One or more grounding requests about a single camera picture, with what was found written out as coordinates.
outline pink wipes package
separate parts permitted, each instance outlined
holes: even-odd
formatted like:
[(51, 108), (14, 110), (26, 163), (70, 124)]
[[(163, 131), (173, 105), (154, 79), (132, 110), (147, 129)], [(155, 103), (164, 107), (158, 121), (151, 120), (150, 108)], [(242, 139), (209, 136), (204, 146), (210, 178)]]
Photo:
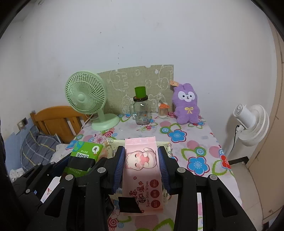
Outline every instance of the pink wipes package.
[(155, 137), (125, 139), (122, 196), (134, 197), (141, 216), (163, 213), (163, 190)]

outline green cork board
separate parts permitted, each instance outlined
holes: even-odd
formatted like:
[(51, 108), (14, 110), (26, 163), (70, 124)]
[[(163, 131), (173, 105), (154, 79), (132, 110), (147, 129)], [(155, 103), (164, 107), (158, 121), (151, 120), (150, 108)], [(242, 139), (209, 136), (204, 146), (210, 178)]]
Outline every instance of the green cork board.
[(170, 81), (174, 80), (173, 65), (152, 65), (150, 67), (128, 67), (98, 73), (105, 82), (107, 102), (105, 113), (127, 114), (135, 96), (134, 88), (145, 86), (151, 112), (158, 109), (159, 100), (168, 103), (172, 110), (173, 91)]

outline plush bunny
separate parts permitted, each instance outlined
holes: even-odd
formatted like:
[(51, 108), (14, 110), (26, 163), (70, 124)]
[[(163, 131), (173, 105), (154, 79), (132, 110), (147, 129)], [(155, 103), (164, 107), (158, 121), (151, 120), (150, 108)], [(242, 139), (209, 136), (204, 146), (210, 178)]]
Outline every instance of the plush bunny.
[(199, 122), (198, 115), (200, 110), (197, 106), (197, 95), (189, 83), (179, 84), (174, 87), (172, 101), (176, 106), (175, 115), (177, 116), (177, 123)]

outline blue wall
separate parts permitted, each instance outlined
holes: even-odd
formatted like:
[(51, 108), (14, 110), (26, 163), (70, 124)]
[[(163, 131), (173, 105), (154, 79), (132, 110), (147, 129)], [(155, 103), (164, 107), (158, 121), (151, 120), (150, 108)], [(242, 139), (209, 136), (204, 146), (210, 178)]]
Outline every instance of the blue wall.
[(20, 147), (28, 134), (31, 127), (34, 125), (31, 118), (28, 119), (28, 124), (17, 135), (12, 133), (5, 141), (6, 150), (6, 167), (8, 173), (11, 169), (21, 168)]

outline metal bolt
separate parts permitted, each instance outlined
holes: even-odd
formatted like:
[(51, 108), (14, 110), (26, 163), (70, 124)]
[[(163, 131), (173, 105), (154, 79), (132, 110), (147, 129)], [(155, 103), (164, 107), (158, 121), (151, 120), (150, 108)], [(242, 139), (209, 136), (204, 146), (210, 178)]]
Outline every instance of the metal bolt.
[(104, 167), (98, 168), (98, 173), (103, 173), (105, 171), (106, 171), (106, 169)]
[(210, 179), (211, 179), (211, 180), (217, 180), (218, 177), (217, 177), (216, 175), (212, 174), (212, 175), (210, 175)]
[(72, 180), (73, 179), (73, 175), (72, 174), (68, 174), (67, 176), (65, 176), (66, 180)]
[(177, 169), (177, 171), (180, 172), (180, 173), (184, 173), (184, 172), (185, 172), (185, 168), (179, 167), (179, 168)]

